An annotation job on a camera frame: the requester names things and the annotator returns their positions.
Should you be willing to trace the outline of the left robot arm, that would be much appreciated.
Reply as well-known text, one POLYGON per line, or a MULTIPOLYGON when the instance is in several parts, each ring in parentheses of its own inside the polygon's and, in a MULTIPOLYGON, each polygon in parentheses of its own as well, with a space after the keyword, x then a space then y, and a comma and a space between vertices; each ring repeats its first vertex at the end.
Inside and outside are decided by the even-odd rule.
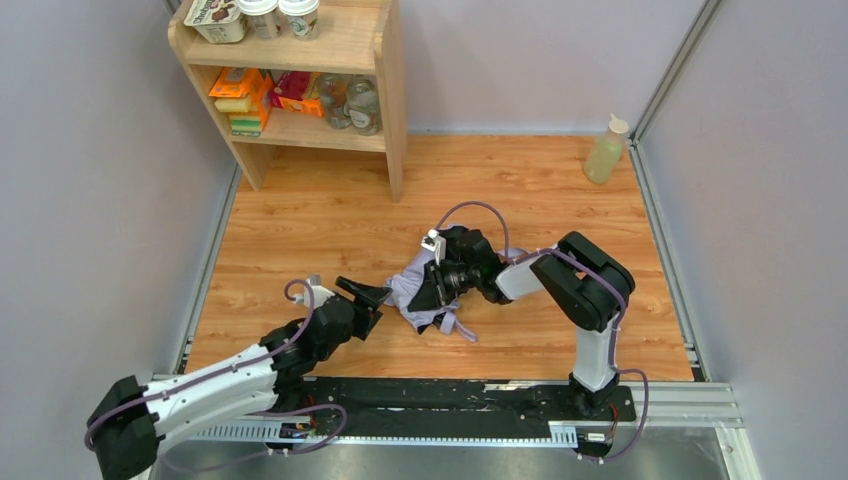
POLYGON ((366 340, 393 291, 338 277, 288 294, 307 308, 243 351, 211 366, 141 383, 114 382, 86 421, 85 447, 105 479, 132 479, 177 444, 224 421, 297 400, 302 378, 353 338, 366 340))

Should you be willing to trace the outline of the lavender folding umbrella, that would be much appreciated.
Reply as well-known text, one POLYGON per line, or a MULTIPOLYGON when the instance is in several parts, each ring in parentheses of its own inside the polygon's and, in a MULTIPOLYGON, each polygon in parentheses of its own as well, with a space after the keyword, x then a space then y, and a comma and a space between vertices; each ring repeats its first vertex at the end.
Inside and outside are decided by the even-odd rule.
MULTIPOLYGON (((504 305, 542 289, 540 281, 527 264, 511 265, 506 262, 480 230, 453 225, 438 231, 446 239, 444 260, 461 262, 467 266, 466 293, 476 290, 487 301, 504 305)), ((431 260, 434 260, 433 254, 421 247, 402 272, 391 276, 386 285, 393 292, 386 304, 396 307, 419 334, 429 327, 435 327, 446 335, 456 332, 466 340, 475 342, 477 335, 464 326, 456 314, 462 295, 438 310, 411 312, 407 309, 422 285, 424 266, 431 260)))

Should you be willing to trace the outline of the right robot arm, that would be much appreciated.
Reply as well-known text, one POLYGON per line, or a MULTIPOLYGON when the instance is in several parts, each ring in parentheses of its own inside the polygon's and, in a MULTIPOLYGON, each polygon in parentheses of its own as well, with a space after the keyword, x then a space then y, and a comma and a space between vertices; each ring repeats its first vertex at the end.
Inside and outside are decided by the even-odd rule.
POLYGON ((576 360, 569 376, 575 403, 604 405, 617 387, 614 330, 626 311, 635 280, 630 272, 577 231, 555 246, 509 258, 478 229, 462 225, 431 230, 414 260, 388 284, 391 302, 418 331, 476 336, 456 317, 458 299, 476 290, 506 305, 546 291, 577 330, 576 360))

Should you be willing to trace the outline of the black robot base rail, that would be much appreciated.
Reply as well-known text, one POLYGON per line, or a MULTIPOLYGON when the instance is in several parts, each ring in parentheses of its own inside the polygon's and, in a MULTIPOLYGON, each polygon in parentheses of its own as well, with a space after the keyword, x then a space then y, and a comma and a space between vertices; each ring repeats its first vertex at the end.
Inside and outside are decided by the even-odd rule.
POLYGON ((320 434, 339 420, 342 433, 361 437, 542 439, 552 421, 633 422, 639 415, 629 388, 617 387, 591 411, 583 411, 567 384, 405 378, 317 377, 295 386, 271 413, 318 405, 320 434))

